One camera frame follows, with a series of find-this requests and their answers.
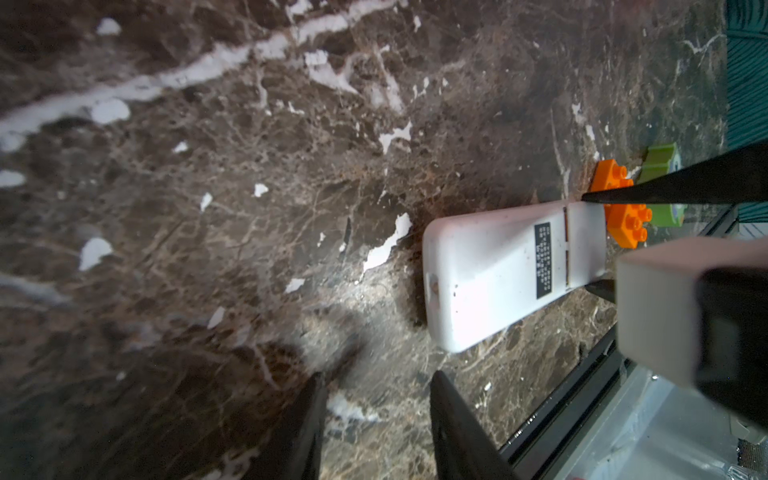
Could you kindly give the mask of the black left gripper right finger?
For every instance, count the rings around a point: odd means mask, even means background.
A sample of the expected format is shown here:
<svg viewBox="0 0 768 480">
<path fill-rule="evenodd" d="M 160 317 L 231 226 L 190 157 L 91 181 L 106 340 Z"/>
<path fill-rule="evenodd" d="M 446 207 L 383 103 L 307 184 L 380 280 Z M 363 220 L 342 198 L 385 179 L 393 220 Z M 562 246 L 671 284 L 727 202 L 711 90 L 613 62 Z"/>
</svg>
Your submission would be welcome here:
<svg viewBox="0 0 768 480">
<path fill-rule="evenodd" d="M 438 479 L 517 479 L 441 370 L 430 381 L 430 418 Z"/>
</svg>

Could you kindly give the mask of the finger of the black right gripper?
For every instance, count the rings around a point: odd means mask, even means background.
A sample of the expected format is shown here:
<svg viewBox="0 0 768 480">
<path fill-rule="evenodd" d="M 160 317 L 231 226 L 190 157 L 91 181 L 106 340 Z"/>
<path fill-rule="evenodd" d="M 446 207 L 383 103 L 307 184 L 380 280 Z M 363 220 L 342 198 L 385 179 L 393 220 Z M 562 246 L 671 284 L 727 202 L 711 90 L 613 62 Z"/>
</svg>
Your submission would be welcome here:
<svg viewBox="0 0 768 480">
<path fill-rule="evenodd" d="M 616 303 L 616 282 L 613 279 L 600 279 L 584 286 L 589 293 L 610 303 Z"/>
<path fill-rule="evenodd" d="M 586 193 L 598 204 L 726 205 L 767 200 L 767 143 L 746 145 L 631 187 Z"/>
</svg>

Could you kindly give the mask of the white red remote control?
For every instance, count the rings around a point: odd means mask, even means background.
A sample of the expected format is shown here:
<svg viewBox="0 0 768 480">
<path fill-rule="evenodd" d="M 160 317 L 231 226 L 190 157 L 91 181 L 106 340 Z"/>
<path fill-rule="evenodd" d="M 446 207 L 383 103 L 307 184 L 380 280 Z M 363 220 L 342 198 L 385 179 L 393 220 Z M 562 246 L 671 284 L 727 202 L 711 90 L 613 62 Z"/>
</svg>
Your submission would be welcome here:
<svg viewBox="0 0 768 480">
<path fill-rule="evenodd" d="M 428 331 L 459 353 L 564 295 L 563 201 L 439 218 L 422 238 Z"/>
</svg>

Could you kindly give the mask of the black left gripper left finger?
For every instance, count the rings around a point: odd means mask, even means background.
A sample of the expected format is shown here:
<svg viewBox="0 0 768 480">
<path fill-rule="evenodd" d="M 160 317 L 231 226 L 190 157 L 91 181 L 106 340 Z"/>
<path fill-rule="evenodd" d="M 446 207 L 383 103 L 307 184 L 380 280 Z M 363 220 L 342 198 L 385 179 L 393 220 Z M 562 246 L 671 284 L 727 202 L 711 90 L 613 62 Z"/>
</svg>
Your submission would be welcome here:
<svg viewBox="0 0 768 480">
<path fill-rule="evenodd" d="M 328 400 L 324 375 L 314 373 L 286 408 L 243 479 L 318 479 Z"/>
</svg>

